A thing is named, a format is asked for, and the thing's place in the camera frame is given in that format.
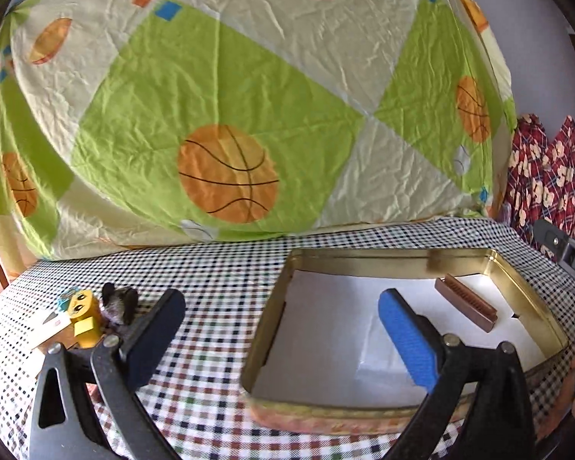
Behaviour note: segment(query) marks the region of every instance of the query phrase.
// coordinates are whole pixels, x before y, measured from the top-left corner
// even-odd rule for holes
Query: checkered tablecloth
[[[532,392],[535,422],[552,406],[575,354],[575,282],[514,230],[484,219],[374,228],[312,237],[249,243],[208,243],[139,250],[102,258],[38,262],[0,295],[0,437],[15,456],[28,458],[26,421],[35,380],[25,372],[25,320],[54,306],[71,286],[100,292],[106,281],[131,285],[150,308],[168,288],[179,289],[186,317],[155,376],[138,396],[183,458],[378,459],[397,436],[326,437],[263,429],[245,409],[239,373],[258,318],[287,254],[298,247],[478,248],[493,247],[550,306],[570,347],[562,362]],[[107,409],[95,404],[109,443],[129,455]],[[450,424],[436,450],[446,453],[459,424]]]

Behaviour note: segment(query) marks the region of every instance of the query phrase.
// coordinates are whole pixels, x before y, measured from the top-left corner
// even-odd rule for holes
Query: metal tin
[[[272,429],[309,434],[388,434],[404,430],[417,407],[393,409],[317,406],[259,399],[256,378],[273,345],[288,285],[296,270],[377,278],[439,278],[484,274],[519,316],[546,360],[526,371],[530,389],[559,360],[568,338],[547,305],[519,273],[493,249],[294,249],[262,312],[241,372],[240,384],[253,418]],[[452,420],[464,418],[472,394],[463,396]]]

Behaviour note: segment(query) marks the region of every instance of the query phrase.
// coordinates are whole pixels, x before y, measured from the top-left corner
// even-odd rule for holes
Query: green bedsheet
[[[474,8],[24,2],[0,29],[5,267],[493,215],[515,112]]]

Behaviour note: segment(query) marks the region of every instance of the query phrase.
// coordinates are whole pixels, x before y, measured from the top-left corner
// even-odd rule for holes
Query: wall
[[[575,51],[552,0],[476,0],[511,70],[519,113],[535,113],[549,135],[575,119]]]

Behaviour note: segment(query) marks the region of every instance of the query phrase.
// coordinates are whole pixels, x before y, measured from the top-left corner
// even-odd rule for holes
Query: yellow toy
[[[75,326],[75,337],[81,348],[91,348],[102,337],[103,319],[100,304],[92,291],[79,291],[71,298],[68,315]]]
[[[93,348],[102,337],[102,327],[93,316],[88,316],[75,323],[75,337],[81,348]]]

